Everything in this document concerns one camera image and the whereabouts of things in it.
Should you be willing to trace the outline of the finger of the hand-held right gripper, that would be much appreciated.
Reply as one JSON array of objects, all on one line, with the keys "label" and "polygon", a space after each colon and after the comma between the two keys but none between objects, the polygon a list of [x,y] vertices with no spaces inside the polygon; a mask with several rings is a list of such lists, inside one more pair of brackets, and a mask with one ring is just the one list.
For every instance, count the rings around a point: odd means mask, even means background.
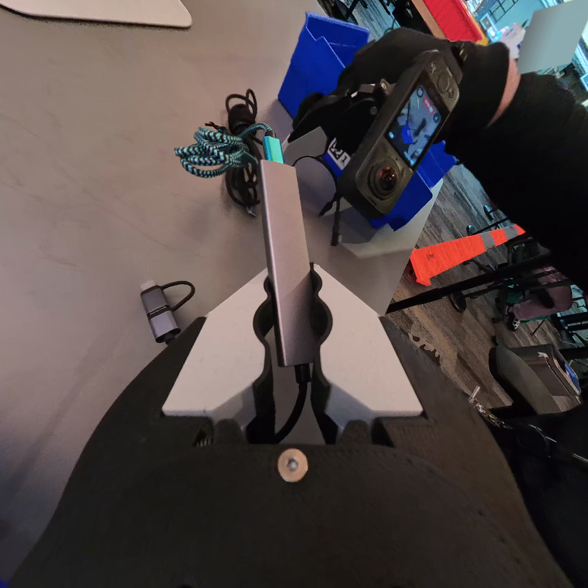
[{"label": "finger of the hand-held right gripper", "polygon": [[286,156],[322,156],[326,153],[329,140],[321,127],[296,139],[293,135],[291,132],[286,137]]}]

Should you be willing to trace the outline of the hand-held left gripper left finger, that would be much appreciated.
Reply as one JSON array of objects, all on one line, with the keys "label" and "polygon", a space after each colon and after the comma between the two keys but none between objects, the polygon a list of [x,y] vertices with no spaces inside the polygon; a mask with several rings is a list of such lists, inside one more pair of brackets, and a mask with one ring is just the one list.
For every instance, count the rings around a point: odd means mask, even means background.
[{"label": "hand-held left gripper left finger", "polygon": [[163,404],[168,417],[234,421],[252,443],[275,440],[273,308],[263,270],[210,311]]}]

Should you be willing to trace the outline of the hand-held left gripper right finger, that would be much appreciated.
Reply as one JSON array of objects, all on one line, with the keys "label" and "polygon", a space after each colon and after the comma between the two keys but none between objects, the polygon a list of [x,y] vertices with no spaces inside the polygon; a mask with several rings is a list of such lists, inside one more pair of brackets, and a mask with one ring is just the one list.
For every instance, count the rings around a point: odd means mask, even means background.
[{"label": "hand-held left gripper right finger", "polygon": [[311,264],[316,338],[311,406],[325,443],[351,422],[417,418],[423,406],[380,316],[318,264]]}]

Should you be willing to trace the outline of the blue plastic bin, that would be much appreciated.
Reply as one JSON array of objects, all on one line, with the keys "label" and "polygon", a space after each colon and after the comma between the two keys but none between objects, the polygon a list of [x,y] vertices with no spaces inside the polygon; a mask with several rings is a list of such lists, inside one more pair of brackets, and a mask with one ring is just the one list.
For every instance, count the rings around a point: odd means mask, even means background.
[{"label": "blue plastic bin", "polygon": [[[371,32],[355,22],[306,12],[305,25],[277,96],[290,116],[296,116],[301,101],[311,93],[332,91],[343,68],[370,40]],[[433,187],[455,163],[456,159],[445,152],[444,143],[431,146],[391,213],[369,223],[375,229],[388,225],[395,231],[406,226],[432,202]]]}]

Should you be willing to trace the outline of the black hub cable grey plug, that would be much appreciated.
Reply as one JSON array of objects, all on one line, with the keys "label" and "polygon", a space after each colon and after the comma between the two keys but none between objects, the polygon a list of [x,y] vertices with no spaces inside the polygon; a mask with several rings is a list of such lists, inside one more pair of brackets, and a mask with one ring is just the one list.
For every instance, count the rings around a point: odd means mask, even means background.
[{"label": "black hub cable grey plug", "polygon": [[[165,290],[179,286],[187,286],[189,293],[178,303],[171,305],[166,298]],[[176,339],[181,330],[175,320],[174,313],[194,295],[195,286],[189,281],[174,281],[160,285],[154,280],[148,280],[141,284],[141,301],[156,342],[169,345]],[[310,365],[295,366],[295,378],[298,384],[296,402],[283,427],[274,434],[273,441],[275,443],[283,441],[292,432],[302,415],[308,384],[311,381]]]}]

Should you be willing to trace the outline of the grey usb hub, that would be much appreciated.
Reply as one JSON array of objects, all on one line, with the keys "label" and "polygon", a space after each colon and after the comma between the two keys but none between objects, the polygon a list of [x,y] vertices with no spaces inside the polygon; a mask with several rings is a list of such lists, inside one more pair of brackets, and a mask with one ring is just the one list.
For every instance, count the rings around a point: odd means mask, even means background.
[{"label": "grey usb hub", "polygon": [[313,288],[296,171],[263,160],[259,185],[278,362],[283,367],[311,364],[316,349],[311,327]]}]

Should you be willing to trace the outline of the person's right forearm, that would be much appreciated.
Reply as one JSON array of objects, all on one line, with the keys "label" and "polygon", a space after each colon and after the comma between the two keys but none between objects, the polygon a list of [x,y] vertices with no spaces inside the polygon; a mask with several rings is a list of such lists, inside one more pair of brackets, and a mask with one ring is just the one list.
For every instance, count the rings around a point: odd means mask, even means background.
[{"label": "person's right forearm", "polygon": [[506,72],[464,74],[446,149],[489,199],[587,291],[587,111],[553,76],[527,73],[491,122]]}]

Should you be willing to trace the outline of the person's right hand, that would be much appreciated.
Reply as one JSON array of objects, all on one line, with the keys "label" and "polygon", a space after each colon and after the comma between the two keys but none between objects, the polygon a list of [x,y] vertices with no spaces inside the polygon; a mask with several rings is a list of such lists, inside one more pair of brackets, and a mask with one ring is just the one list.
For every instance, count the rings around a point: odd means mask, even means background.
[{"label": "person's right hand", "polygon": [[482,46],[468,40],[441,40],[409,28],[397,28],[360,49],[340,74],[336,90],[354,92],[381,79],[395,83],[425,51],[448,52],[462,72],[458,104],[439,135],[448,145],[470,137],[499,117],[509,79],[509,50],[501,43]]}]

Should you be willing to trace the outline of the orange traffic cone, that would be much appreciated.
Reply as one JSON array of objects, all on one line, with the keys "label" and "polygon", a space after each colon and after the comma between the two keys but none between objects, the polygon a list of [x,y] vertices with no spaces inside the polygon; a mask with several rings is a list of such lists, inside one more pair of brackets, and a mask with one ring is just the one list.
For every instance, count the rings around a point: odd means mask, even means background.
[{"label": "orange traffic cone", "polygon": [[472,261],[488,250],[522,235],[525,235],[525,231],[519,225],[513,224],[504,229],[416,248],[409,257],[403,276],[412,283],[430,286],[433,277]]}]

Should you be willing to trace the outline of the red plastic bin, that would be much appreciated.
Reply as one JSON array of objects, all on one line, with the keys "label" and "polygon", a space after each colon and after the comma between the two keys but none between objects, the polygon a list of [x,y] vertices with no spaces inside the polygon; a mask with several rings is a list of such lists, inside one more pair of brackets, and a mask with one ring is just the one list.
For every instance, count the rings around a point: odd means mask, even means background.
[{"label": "red plastic bin", "polygon": [[486,34],[469,11],[465,1],[423,1],[448,40],[468,40],[485,45]]}]

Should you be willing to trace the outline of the white monitor stand base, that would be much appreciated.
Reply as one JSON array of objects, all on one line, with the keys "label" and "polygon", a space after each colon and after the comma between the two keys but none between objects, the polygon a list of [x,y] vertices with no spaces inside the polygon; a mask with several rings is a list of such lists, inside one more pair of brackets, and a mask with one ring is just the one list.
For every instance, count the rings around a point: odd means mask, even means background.
[{"label": "white monitor stand base", "polygon": [[189,28],[182,1],[1,1],[1,7],[34,18]]}]

